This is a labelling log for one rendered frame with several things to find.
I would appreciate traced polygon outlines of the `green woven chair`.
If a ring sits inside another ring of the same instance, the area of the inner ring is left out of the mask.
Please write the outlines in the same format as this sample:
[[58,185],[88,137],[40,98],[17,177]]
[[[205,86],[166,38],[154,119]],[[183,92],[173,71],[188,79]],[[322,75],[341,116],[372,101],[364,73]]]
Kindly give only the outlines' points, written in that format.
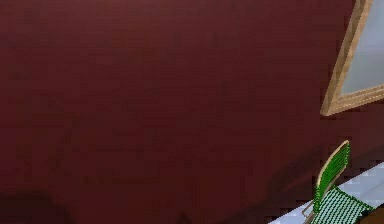
[[348,167],[350,151],[350,142],[345,140],[322,166],[314,186],[313,200],[302,210],[303,224],[355,224],[364,214],[374,210],[335,184]]

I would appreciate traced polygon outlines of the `wooden framed window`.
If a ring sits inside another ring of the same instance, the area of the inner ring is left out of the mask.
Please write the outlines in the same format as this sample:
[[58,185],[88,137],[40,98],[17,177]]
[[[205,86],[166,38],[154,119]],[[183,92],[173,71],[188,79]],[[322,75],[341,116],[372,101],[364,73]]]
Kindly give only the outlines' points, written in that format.
[[356,0],[321,107],[323,116],[384,99],[384,0]]

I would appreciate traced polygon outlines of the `brown wooden table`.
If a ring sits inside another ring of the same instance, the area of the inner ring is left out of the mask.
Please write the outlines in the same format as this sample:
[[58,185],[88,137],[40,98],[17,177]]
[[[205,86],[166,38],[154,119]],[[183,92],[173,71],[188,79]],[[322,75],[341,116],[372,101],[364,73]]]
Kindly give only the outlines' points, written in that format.
[[355,224],[384,224],[384,207],[363,212]]

